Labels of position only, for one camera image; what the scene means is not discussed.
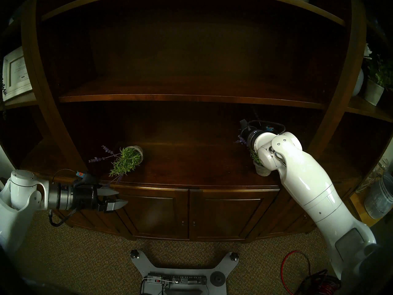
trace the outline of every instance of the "potted plant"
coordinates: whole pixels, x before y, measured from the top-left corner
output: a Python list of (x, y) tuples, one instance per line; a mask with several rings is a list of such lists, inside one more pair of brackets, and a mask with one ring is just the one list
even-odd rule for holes
[(123, 149), (120, 149), (120, 153), (117, 154), (115, 154), (105, 146), (102, 146), (102, 148), (105, 150), (105, 152), (111, 155), (101, 158), (95, 157), (94, 159), (89, 160), (89, 163), (99, 162), (101, 160), (110, 159), (112, 157), (116, 158), (116, 160), (112, 163), (113, 169), (110, 170), (109, 176), (116, 176), (116, 178), (112, 180), (112, 182), (117, 179), (117, 184), (120, 182), (123, 175), (127, 174), (130, 171), (134, 171), (136, 166), (140, 165), (140, 163), (142, 163), (143, 161), (143, 150), (139, 146), (125, 147)]
[(250, 148), (248, 148), (248, 149), (250, 151), (251, 158), (253, 159), (255, 170), (257, 171), (257, 174), (259, 174), (263, 177), (268, 176), (271, 171), (263, 166), (263, 164), (261, 163), (261, 160), (259, 159), (258, 154), (253, 149), (250, 149)]
[(380, 55), (376, 58), (369, 59), (368, 69), (369, 76), (367, 80), (367, 88), (364, 93), (364, 99), (372, 105), (376, 105), (382, 96), (385, 87), (391, 85), (392, 78), (392, 61), (384, 62)]

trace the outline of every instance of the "glass jar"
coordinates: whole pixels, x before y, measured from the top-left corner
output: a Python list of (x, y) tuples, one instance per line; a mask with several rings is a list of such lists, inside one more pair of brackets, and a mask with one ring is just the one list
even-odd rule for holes
[(387, 170), (389, 166), (389, 161), (386, 157), (382, 157), (372, 172), (368, 175), (368, 177), (358, 186), (355, 190), (356, 193), (362, 192), (368, 186), (374, 184), (377, 180), (379, 180), (383, 175), (384, 172)]

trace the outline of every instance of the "beige carpet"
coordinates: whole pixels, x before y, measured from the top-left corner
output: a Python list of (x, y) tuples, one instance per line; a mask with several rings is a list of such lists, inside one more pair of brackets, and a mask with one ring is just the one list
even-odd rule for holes
[[(254, 241), (182, 242), (138, 240), (63, 225), (52, 227), (47, 212), (36, 212), (15, 265), (25, 277), (50, 282), (80, 294), (137, 295), (141, 275), (130, 260), (131, 249), (141, 249), (158, 267), (215, 267), (227, 252), (239, 253), (238, 266), (227, 279), (228, 294), (287, 294), (280, 280), (284, 256), (306, 253), (315, 273), (328, 266), (325, 241), (319, 230)], [(307, 274), (300, 254), (287, 260), (284, 277), (295, 291)]]

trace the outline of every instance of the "black knob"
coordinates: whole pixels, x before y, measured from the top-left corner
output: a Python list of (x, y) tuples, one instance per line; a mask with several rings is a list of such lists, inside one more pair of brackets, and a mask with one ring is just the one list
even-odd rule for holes
[(237, 261), (237, 260), (239, 260), (239, 255), (238, 255), (237, 253), (232, 253), (232, 254), (230, 255), (230, 257), (231, 257), (231, 260), (232, 260), (232, 261)]
[(130, 257), (131, 257), (132, 259), (134, 259), (134, 258), (139, 258), (139, 252), (138, 252), (138, 250), (133, 249), (133, 250), (130, 252)]

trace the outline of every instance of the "picture frame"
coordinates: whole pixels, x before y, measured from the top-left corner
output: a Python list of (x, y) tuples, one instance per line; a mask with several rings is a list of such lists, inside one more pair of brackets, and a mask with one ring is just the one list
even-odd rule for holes
[(15, 49), (4, 57), (3, 84), (6, 90), (5, 95), (2, 93), (4, 101), (32, 90), (22, 47)]

